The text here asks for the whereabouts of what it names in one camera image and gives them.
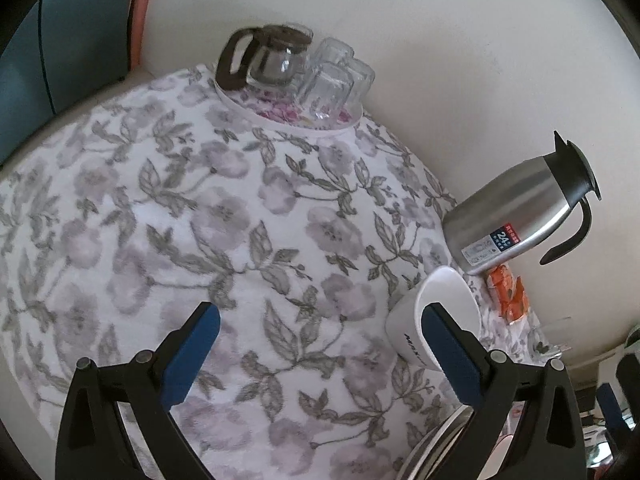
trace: coffee pot handle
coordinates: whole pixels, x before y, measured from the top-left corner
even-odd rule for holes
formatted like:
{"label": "coffee pot handle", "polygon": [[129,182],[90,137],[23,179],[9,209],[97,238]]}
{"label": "coffee pot handle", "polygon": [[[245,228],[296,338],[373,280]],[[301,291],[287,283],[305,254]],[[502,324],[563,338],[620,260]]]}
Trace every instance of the coffee pot handle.
{"label": "coffee pot handle", "polygon": [[591,207],[589,206],[587,197],[583,196],[580,199],[580,206],[582,207],[582,225],[580,226],[580,229],[578,229],[578,232],[568,240],[565,240],[561,244],[549,249],[546,254],[542,256],[540,265],[549,264],[564,256],[569,251],[580,245],[580,243],[585,239],[586,235],[589,233],[589,229],[591,229]]}
{"label": "coffee pot handle", "polygon": [[[256,27],[236,30],[222,49],[222,54],[220,54],[218,66],[216,67],[216,82],[223,90],[240,90],[246,86],[246,75],[249,72],[249,65],[260,48],[260,42],[255,38],[258,31],[260,31],[260,28]],[[238,70],[231,72],[231,63],[233,62],[236,46],[238,46],[239,41],[246,36],[252,36],[253,39],[244,51],[244,54],[242,54]]]}

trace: glass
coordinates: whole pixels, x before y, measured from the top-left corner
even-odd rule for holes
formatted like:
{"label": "glass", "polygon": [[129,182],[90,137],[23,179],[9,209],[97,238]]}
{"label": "glass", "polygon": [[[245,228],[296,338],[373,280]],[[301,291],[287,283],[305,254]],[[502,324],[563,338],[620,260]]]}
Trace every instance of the glass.
{"label": "glass", "polygon": [[337,121],[351,88],[353,78],[344,67],[325,61],[305,74],[297,102],[319,126],[328,128]]}
{"label": "glass", "polygon": [[376,78],[376,73],[368,64],[354,57],[347,58],[342,65],[353,77],[353,89],[346,102],[346,106],[349,107],[362,102]]}
{"label": "glass", "polygon": [[563,317],[551,323],[533,328],[529,332],[529,348],[533,355],[543,358],[561,358],[572,349],[574,320]]}
{"label": "glass", "polygon": [[353,49],[343,41],[324,38],[313,56],[312,64],[319,64],[323,61],[340,64],[353,57],[353,54]]}

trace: white wall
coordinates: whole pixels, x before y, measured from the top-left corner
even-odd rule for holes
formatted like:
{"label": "white wall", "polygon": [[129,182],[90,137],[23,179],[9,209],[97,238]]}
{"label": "white wall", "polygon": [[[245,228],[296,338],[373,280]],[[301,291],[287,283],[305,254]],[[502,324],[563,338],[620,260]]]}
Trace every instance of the white wall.
{"label": "white wall", "polygon": [[285,20],[354,46],[372,113],[459,198],[553,150],[554,129],[580,146],[603,195],[592,232],[538,265],[575,212],[513,267],[543,320],[573,316],[574,358],[622,340],[640,318],[640,60],[600,0],[151,0],[143,62],[212,61],[236,28]]}

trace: floral tablecloth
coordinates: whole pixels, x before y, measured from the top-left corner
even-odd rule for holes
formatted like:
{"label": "floral tablecloth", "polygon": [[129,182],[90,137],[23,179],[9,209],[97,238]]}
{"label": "floral tablecloth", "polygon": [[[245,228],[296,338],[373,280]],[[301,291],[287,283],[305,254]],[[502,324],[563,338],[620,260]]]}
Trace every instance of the floral tablecloth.
{"label": "floral tablecloth", "polygon": [[[371,117],[336,136],[254,127],[211,78],[95,107],[0,183],[2,352],[55,436],[76,359],[127,361],[210,300],[220,336],[172,413],[217,478],[392,479],[457,404],[384,332],[398,298],[454,266],[454,200]],[[466,278],[482,343],[529,360]]]}

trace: screw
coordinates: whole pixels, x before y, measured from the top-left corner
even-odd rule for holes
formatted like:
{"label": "screw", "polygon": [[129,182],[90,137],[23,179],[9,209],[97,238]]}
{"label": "screw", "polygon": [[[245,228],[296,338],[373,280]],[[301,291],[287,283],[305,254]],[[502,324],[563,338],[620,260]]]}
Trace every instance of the screw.
{"label": "screw", "polygon": [[551,367],[558,372],[564,370],[564,363],[560,359],[551,359]]}
{"label": "screw", "polygon": [[86,370],[89,366],[91,366],[91,359],[88,357],[81,357],[76,361],[76,368],[78,370]]}
{"label": "screw", "polygon": [[136,362],[143,365],[144,363],[151,361],[153,356],[154,353],[151,350],[141,350],[136,354]]}
{"label": "screw", "polygon": [[502,350],[493,350],[489,356],[491,357],[491,361],[494,363],[502,364],[507,362],[507,354]]}

